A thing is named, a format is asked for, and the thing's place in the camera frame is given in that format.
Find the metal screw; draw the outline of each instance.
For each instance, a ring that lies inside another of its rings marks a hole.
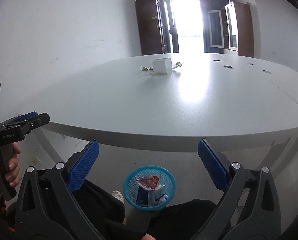
[[[265,173],[268,173],[269,172],[269,169],[267,167],[263,167],[262,168],[262,171],[265,172]]]
[[[27,172],[33,172],[34,168],[32,166],[27,168]]]
[[[239,163],[233,163],[232,164],[234,169],[240,169],[240,164]]]
[[[62,168],[64,167],[64,163],[57,163],[57,164],[55,165],[55,167],[56,167],[57,169],[62,169]]]

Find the dark curtain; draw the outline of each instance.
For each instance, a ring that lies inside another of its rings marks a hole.
[[[220,10],[225,5],[229,3],[229,0],[199,0],[202,14],[203,23],[203,46],[204,51],[209,53],[224,53],[223,48],[210,47],[210,37],[209,37],[209,23],[208,23],[208,13],[211,10]]]

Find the human hand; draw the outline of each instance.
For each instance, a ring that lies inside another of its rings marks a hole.
[[[5,175],[6,180],[9,182],[11,187],[16,187],[19,184],[20,176],[19,176],[19,159],[18,154],[21,153],[19,146],[16,143],[13,143],[13,155],[9,160],[9,168],[10,171]]]
[[[146,234],[141,240],[156,240],[154,237]]]

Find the white shoe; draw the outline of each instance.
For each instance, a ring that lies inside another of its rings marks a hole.
[[[111,192],[111,195],[125,204],[125,199],[123,198],[123,195],[120,191],[114,190],[113,192]]]

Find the tabletop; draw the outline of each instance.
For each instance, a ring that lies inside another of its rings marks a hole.
[[[141,70],[166,57],[182,67]],[[254,148],[298,134],[298,73],[236,55],[139,56],[65,79],[20,113],[31,111],[50,115],[46,129],[119,147],[195,152],[206,138],[215,150]]]

